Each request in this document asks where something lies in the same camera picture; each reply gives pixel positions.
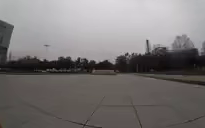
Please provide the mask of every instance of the overcast sky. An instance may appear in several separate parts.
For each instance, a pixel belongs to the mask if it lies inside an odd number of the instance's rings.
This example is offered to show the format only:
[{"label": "overcast sky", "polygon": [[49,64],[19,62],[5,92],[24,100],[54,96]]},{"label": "overcast sky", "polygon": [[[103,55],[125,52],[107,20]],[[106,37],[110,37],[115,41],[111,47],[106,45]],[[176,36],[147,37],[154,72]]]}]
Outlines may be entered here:
[{"label": "overcast sky", "polygon": [[199,49],[205,39],[205,0],[0,0],[0,19],[15,26],[17,57],[112,60],[144,53],[146,39],[170,47],[187,34]]}]

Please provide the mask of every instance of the curb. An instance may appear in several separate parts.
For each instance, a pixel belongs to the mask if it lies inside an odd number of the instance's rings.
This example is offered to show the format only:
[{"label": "curb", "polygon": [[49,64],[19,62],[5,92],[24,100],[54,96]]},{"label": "curb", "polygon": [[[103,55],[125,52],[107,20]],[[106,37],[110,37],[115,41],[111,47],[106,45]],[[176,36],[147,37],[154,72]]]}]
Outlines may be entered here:
[{"label": "curb", "polygon": [[204,81],[182,80],[182,79],[174,79],[174,78],[161,78],[161,77],[156,77],[156,76],[145,76],[145,75],[140,75],[140,74],[135,74],[135,75],[142,76],[142,77],[155,78],[155,79],[160,79],[160,80],[167,80],[167,81],[181,82],[181,83],[187,83],[187,84],[197,84],[197,85],[205,86]]}]

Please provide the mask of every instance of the pavement joint line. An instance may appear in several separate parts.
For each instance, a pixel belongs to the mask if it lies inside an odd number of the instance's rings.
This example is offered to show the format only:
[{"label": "pavement joint line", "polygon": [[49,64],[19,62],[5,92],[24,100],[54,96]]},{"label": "pavement joint line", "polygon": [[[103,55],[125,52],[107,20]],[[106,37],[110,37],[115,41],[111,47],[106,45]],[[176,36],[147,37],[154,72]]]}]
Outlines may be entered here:
[{"label": "pavement joint line", "polygon": [[100,100],[100,102],[98,103],[98,105],[96,106],[96,108],[93,110],[93,112],[91,113],[91,115],[88,117],[88,119],[86,120],[86,122],[84,123],[82,128],[85,128],[85,126],[87,125],[87,123],[90,121],[91,117],[94,115],[94,113],[97,111],[98,108],[100,108],[103,100],[105,99],[105,96]]},{"label": "pavement joint line", "polygon": [[87,127],[92,127],[92,128],[102,128],[102,127],[98,127],[98,126],[94,126],[94,125],[87,125],[87,124],[83,124],[83,123],[79,123],[79,122],[75,122],[75,121],[71,121],[71,120],[67,120],[67,119],[63,119],[62,117],[58,117],[42,108],[39,108],[33,104],[30,104],[26,101],[22,101],[24,104],[26,104],[27,106],[31,107],[31,108],[34,108],[35,110],[39,111],[40,113],[44,114],[44,115],[47,115],[49,117],[53,117],[53,118],[56,118],[56,119],[59,119],[59,120],[62,120],[62,121],[65,121],[65,122],[69,122],[69,123],[73,123],[73,124],[77,124],[77,125],[81,125],[81,126],[87,126]]},{"label": "pavement joint line", "polygon": [[101,107],[158,107],[158,106],[167,106],[167,105],[156,105],[156,104],[141,104],[141,105],[101,105]]},{"label": "pavement joint line", "polygon": [[133,99],[132,99],[131,96],[129,96],[129,97],[130,97],[131,106],[132,106],[132,108],[134,109],[134,113],[135,113],[135,116],[136,116],[137,121],[138,121],[138,123],[139,123],[139,126],[140,126],[140,128],[142,128],[142,123],[141,123],[141,121],[140,121],[140,118],[139,118],[139,115],[138,115],[138,111],[137,111],[137,109],[135,108],[135,106],[134,106],[134,104],[133,104]]},{"label": "pavement joint line", "polygon": [[202,116],[196,117],[196,118],[194,118],[194,119],[186,120],[186,121],[184,121],[184,122],[180,122],[180,123],[168,125],[167,127],[173,127],[173,126],[177,126],[177,125],[182,125],[182,124],[191,123],[191,122],[194,122],[194,121],[199,120],[199,119],[204,118],[204,117],[205,117],[205,115],[202,115]]}]

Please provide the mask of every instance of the concrete ground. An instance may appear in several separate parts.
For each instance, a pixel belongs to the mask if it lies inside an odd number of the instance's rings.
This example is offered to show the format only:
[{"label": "concrete ground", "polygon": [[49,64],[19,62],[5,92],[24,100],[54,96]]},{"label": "concrete ground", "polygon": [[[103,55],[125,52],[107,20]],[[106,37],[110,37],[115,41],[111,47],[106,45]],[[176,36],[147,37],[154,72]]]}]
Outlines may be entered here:
[{"label": "concrete ground", "polygon": [[205,87],[135,75],[0,75],[3,128],[205,128]]}]

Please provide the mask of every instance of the smokestack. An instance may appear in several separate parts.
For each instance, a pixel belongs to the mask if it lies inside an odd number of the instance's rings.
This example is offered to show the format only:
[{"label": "smokestack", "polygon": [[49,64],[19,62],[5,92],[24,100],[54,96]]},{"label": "smokestack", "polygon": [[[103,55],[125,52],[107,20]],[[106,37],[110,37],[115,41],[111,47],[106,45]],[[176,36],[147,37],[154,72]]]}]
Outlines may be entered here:
[{"label": "smokestack", "polygon": [[146,40],[146,54],[150,54],[150,44],[149,44],[149,40]]}]

